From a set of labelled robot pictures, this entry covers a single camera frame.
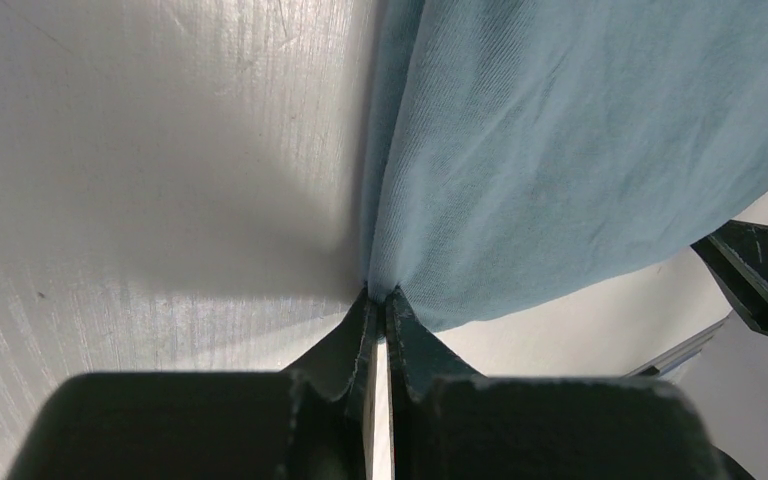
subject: black plastic part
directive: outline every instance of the black plastic part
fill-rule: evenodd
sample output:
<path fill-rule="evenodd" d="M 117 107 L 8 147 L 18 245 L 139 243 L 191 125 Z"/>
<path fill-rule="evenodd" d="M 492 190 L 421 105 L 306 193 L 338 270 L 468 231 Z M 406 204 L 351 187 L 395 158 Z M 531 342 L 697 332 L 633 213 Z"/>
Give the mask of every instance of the black plastic part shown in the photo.
<path fill-rule="evenodd" d="M 396 478 L 726 478 L 688 405 L 639 377 L 438 381 L 416 407 L 417 454 Z"/>
<path fill-rule="evenodd" d="M 296 374 L 87 374 L 46 402 L 7 478 L 357 479 L 358 442 Z"/>
<path fill-rule="evenodd" d="M 730 221 L 693 249 L 746 325 L 768 336 L 768 226 Z"/>
<path fill-rule="evenodd" d="M 397 480 L 725 478 L 669 385 L 484 377 L 421 325 L 401 290 L 383 304 L 361 292 L 282 372 L 70 380 L 8 478 L 366 478 L 381 331 Z"/>
<path fill-rule="evenodd" d="M 731 480 L 755 480 L 755 477 L 747 472 L 746 469 L 743 468 L 743 465 L 737 463 L 737 461 L 735 461 L 731 455 L 720 450 L 719 448 L 716 448 L 716 450 L 720 455 L 720 463 L 723 464 L 723 467 L 725 468 L 726 472 L 728 472 L 729 478 Z"/>
<path fill-rule="evenodd" d="M 638 377 L 656 377 L 657 378 L 658 375 L 660 375 L 660 374 L 661 374 L 661 371 L 658 370 L 658 367 L 656 367 L 654 365 L 649 365 L 648 367 L 646 367 L 645 370 L 643 370 L 642 372 L 638 373 L 637 376 Z"/>

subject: blue cloth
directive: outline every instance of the blue cloth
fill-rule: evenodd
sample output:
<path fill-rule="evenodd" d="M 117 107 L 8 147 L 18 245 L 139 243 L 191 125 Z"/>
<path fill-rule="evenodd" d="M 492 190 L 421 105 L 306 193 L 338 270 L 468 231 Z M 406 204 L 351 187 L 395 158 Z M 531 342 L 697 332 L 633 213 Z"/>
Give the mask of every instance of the blue cloth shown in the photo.
<path fill-rule="evenodd" d="M 664 260 L 768 190 L 768 2 L 391 0 L 370 293 L 432 329 Z"/>

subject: gray surface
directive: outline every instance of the gray surface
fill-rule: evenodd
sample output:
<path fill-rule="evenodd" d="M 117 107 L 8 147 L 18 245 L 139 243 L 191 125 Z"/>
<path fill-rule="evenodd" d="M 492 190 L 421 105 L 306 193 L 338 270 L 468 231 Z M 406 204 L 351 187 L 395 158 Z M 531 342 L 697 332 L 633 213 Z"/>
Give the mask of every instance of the gray surface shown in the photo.
<path fill-rule="evenodd" d="M 713 442 L 758 480 L 768 480 L 768 338 L 727 320 L 694 358 L 679 387 Z"/>

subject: textured white surface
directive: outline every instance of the textured white surface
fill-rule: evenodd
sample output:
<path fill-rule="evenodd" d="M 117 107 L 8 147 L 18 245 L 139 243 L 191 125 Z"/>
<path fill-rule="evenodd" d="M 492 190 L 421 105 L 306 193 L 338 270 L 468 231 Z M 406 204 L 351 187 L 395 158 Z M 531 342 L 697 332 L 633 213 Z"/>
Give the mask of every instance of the textured white surface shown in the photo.
<path fill-rule="evenodd" d="M 0 475 L 70 375 L 280 368 L 339 321 L 375 3 L 0 0 Z M 443 338 L 621 374 L 727 310 L 683 253 Z"/>

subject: white surface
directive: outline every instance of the white surface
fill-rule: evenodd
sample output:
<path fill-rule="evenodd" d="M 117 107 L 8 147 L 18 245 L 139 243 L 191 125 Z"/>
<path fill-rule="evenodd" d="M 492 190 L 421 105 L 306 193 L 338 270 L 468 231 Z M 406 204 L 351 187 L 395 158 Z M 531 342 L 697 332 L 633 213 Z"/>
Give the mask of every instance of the white surface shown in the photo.
<path fill-rule="evenodd" d="M 374 3 L 0 0 L 0 475 L 70 375 L 280 368 L 339 321 Z M 443 338 L 622 374 L 727 310 L 685 252 Z"/>
<path fill-rule="evenodd" d="M 768 480 L 768 338 L 729 319 L 678 383 L 715 445 Z"/>

